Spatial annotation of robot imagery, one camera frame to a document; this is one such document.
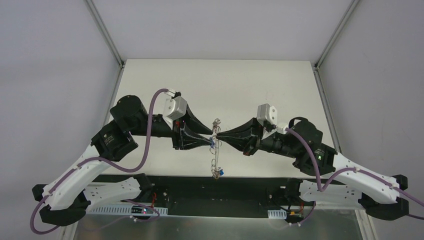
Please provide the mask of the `silver crescent key holder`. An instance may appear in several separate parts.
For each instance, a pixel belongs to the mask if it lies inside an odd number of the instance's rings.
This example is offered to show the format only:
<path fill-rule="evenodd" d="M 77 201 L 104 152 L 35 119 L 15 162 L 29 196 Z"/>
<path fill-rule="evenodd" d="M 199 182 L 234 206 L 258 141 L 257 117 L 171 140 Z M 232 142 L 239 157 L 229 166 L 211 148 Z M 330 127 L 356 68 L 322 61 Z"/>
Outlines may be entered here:
<path fill-rule="evenodd" d="M 213 122 L 212 122 L 212 136 L 210 137 L 210 139 L 213 139 L 215 142 L 215 146 L 214 148 L 209 148 L 209 151 L 211 154 L 213 154 L 213 158 L 211 160 L 211 174 L 213 177 L 213 172 L 220 172 L 220 177 L 223 175 L 223 170 L 221 169 L 221 167 L 218 165 L 219 162 L 219 153 L 220 153 L 220 146 L 222 145 L 220 140 L 217 139 L 217 135 L 218 133 L 221 132 L 221 120 L 219 118 L 216 118 Z"/>

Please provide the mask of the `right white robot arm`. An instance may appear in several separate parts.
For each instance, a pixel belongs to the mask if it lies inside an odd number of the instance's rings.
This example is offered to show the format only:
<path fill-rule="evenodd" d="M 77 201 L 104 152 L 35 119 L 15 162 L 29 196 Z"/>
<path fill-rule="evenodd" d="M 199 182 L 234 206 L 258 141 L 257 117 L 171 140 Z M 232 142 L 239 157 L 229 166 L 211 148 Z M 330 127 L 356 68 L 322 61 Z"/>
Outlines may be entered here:
<path fill-rule="evenodd" d="M 385 221 L 409 214 L 409 202 L 401 197 L 401 191 L 408 187 L 404 175 L 371 171 L 324 144 L 322 138 L 323 133 L 304 117 L 295 117 L 285 126 L 253 118 L 217 135 L 218 140 L 245 156 L 264 151 L 292 158 L 293 166 L 310 179 L 287 181 L 283 196 L 290 205 L 336 204 L 363 209 L 369 216 Z"/>

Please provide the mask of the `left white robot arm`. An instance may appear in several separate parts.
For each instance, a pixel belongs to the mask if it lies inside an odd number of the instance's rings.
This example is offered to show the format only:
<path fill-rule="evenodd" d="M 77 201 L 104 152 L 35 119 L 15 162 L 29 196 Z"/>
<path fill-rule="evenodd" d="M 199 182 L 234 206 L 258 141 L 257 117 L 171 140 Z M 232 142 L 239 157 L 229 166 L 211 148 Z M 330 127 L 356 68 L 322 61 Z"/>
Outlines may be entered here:
<path fill-rule="evenodd" d="M 121 167 L 130 178 L 91 186 L 91 182 L 109 168 L 117 168 L 138 144 L 134 136 L 170 138 L 176 150 L 191 150 L 211 144 L 213 132 L 192 113 L 180 93 L 168 98 L 162 114 L 147 111 L 139 97 L 126 95 L 110 109 L 112 121 L 91 139 L 81 157 L 58 179 L 32 188 L 38 201 L 36 214 L 45 224 L 64 227 L 81 220 L 87 212 L 118 201 L 152 198 L 153 186 L 139 168 Z"/>

